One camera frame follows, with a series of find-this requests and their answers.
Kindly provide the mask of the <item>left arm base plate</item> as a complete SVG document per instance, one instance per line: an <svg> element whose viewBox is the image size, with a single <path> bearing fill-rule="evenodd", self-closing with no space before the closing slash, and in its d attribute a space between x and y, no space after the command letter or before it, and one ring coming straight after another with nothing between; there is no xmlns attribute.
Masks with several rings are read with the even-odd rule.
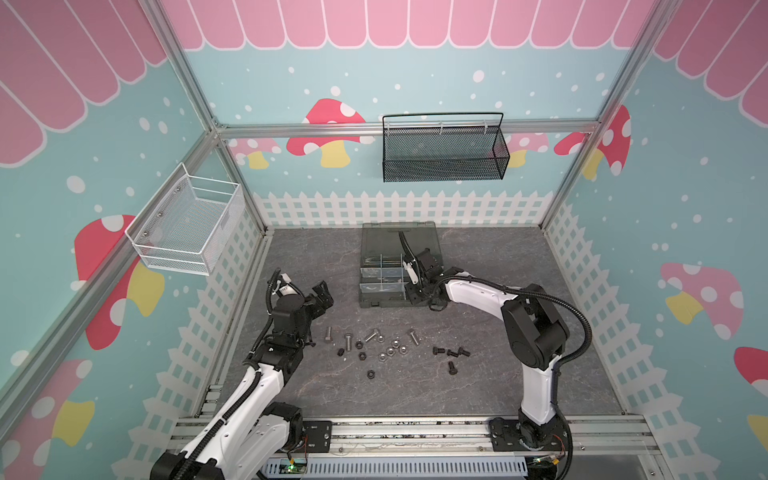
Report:
<svg viewBox="0 0 768 480"><path fill-rule="evenodd" d="M333 423L327 420L294 422L285 450L291 454L329 453L332 429Z"/></svg>

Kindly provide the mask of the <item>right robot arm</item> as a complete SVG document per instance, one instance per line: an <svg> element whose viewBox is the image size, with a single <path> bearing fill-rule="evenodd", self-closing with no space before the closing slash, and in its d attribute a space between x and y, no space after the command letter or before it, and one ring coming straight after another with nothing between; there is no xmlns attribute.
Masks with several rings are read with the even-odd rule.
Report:
<svg viewBox="0 0 768 480"><path fill-rule="evenodd" d="M503 322L511 352L522 365L523 394L515 421L490 421L493 449L541 451L552 441L563 449L570 447L558 382L561 368L585 354L592 343L586 316L538 284L513 288L459 268L446 269L429 249L416 253L403 231L398 237L408 275L405 290L412 304L433 311L450 303L463 304Z"/></svg>

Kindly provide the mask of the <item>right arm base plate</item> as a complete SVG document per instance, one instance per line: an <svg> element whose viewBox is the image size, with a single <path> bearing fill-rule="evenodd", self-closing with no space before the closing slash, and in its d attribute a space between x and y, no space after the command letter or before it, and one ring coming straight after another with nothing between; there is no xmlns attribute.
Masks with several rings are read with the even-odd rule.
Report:
<svg viewBox="0 0 768 480"><path fill-rule="evenodd" d="M559 417L538 425L527 417L492 418L488 422L494 452L565 450L568 427Z"/></svg>

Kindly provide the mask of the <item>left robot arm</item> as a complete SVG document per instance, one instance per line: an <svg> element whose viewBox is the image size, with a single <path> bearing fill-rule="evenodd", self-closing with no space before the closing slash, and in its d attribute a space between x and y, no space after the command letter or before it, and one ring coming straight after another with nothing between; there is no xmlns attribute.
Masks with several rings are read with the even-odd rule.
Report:
<svg viewBox="0 0 768 480"><path fill-rule="evenodd" d="M291 457L307 446L299 407L275 398L313 346L311 325L334 304L326 282L309 294L277 269L265 295L268 319L243 365L243 378L224 405L177 453L155 461L151 479L264 479L276 453Z"/></svg>

